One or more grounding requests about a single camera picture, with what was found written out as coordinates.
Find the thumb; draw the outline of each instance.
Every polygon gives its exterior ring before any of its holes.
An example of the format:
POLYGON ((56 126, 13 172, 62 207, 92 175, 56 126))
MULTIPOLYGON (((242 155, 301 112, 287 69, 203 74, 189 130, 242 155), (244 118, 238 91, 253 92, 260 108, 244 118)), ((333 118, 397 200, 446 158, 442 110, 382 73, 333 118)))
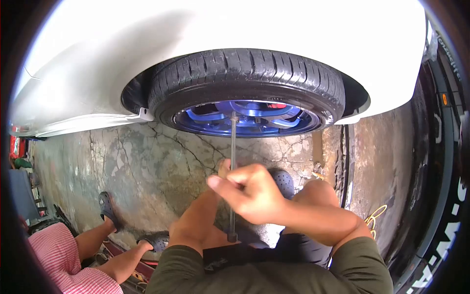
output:
POLYGON ((229 180, 222 179, 216 175, 211 175, 207 178, 207 185, 225 199, 233 210, 237 210, 237 208, 246 201, 246 195, 237 189, 229 180))

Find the blue rim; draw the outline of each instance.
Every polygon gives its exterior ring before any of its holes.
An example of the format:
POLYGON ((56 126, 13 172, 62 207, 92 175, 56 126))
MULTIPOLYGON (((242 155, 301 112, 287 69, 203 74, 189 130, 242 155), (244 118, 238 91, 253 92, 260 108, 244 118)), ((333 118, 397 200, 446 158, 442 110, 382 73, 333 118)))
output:
POLYGON ((228 100, 199 104, 173 116, 179 129, 216 136, 231 135, 230 116, 239 116, 237 137, 274 137, 297 135, 321 125, 311 111, 285 103, 258 100, 228 100))

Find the black shorts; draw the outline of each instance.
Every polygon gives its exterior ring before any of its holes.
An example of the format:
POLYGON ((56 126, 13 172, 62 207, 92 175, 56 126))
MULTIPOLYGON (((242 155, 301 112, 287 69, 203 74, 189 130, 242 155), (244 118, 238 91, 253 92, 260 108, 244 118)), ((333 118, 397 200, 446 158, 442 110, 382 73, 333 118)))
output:
POLYGON ((313 241, 303 234, 279 236, 276 248, 253 248, 239 243, 204 250, 204 270, 215 273, 229 266, 253 262, 310 262, 327 267, 331 247, 313 241))

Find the tire tread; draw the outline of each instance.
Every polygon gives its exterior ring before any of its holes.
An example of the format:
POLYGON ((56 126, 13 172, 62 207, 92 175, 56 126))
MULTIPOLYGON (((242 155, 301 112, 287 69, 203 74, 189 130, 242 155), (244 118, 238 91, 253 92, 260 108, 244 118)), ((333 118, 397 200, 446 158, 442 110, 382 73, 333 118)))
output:
POLYGON ((294 54, 263 49, 217 49, 179 56, 155 66, 149 108, 165 97, 205 83, 259 81, 285 84, 321 95, 344 109, 340 73, 328 65, 294 54))

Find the sandal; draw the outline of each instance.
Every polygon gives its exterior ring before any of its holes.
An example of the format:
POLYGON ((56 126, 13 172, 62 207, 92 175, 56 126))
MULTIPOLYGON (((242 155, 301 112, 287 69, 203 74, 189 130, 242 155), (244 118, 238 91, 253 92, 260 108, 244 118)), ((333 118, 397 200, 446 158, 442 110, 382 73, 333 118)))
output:
POLYGON ((122 224, 116 217, 113 211, 113 207, 111 205, 111 196, 107 192, 101 192, 99 195, 99 203, 100 203, 100 216, 104 220, 104 216, 107 216, 114 224, 116 228, 116 232, 119 232, 122 229, 122 224))
POLYGON ((152 235, 144 235, 137 239, 137 244, 140 240, 147 240, 153 246, 152 252, 162 252, 168 246, 170 234, 165 230, 152 235))
POLYGON ((276 182, 279 191, 287 200, 292 200, 295 194, 294 180, 288 172, 279 168, 270 168, 269 173, 276 182))

